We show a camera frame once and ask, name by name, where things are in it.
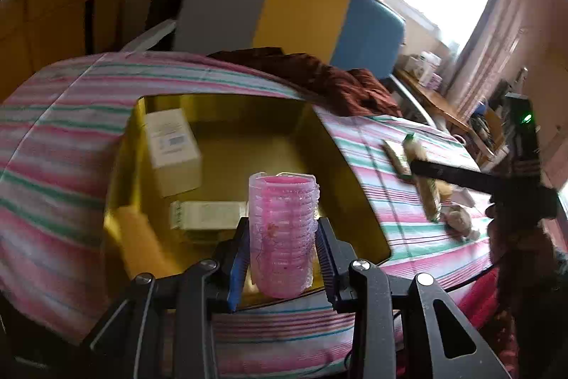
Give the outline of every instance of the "wooden table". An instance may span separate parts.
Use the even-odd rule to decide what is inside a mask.
[[[458,126],[465,132],[470,132],[471,128],[467,121],[461,119],[455,108],[438,92],[426,89],[418,83],[418,80],[411,76],[407,71],[395,69],[394,74],[408,87],[417,94],[428,110],[444,117],[448,123]]]
[[[394,74],[410,88],[411,92],[415,93],[426,107],[426,110],[439,114],[444,119],[466,133],[469,133],[473,142],[479,150],[489,159],[492,159],[495,154],[483,143],[475,131],[469,126],[468,122],[461,119],[455,108],[438,92],[432,89],[426,89],[418,83],[418,80],[411,76],[410,73],[404,70],[395,69]]]

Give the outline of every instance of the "crumpled brown cloth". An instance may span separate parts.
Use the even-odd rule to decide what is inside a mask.
[[[389,91],[366,69],[344,71],[308,54],[285,55],[278,47],[222,51],[209,56],[272,74],[317,93],[339,116],[402,117]]]

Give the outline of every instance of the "striped bedsheet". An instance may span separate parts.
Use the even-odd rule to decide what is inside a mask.
[[[79,341],[108,301],[104,293],[104,199],[120,136],[144,95],[219,92],[300,99],[262,72],[191,54],[109,53],[47,66],[0,107],[0,288],[19,311]],[[393,250],[383,268],[434,275],[444,286],[489,265],[476,195],[477,242],[425,219],[414,186],[394,175],[383,139],[419,135],[433,161],[476,169],[451,136],[411,121],[339,118],[316,108],[359,179]],[[353,316],[323,293],[215,319],[224,377],[321,375],[343,368]]]

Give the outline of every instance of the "metal bolt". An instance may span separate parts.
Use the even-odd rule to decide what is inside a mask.
[[[422,286],[430,286],[434,282],[434,277],[430,273],[419,273],[416,277],[416,281]]]
[[[359,271],[369,270],[371,268],[371,264],[367,262],[365,259],[358,259],[354,260],[351,265],[354,269]]]
[[[153,276],[151,273],[140,273],[139,275],[136,275],[136,278],[134,280],[136,281],[137,285],[147,285],[152,281],[152,278]]]
[[[203,259],[200,265],[207,270],[215,270],[217,268],[217,262],[213,259]]]

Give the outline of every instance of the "pink curtain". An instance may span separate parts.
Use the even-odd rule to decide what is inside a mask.
[[[522,34],[524,0],[489,0],[458,57],[445,92],[458,115],[468,119],[493,91]]]

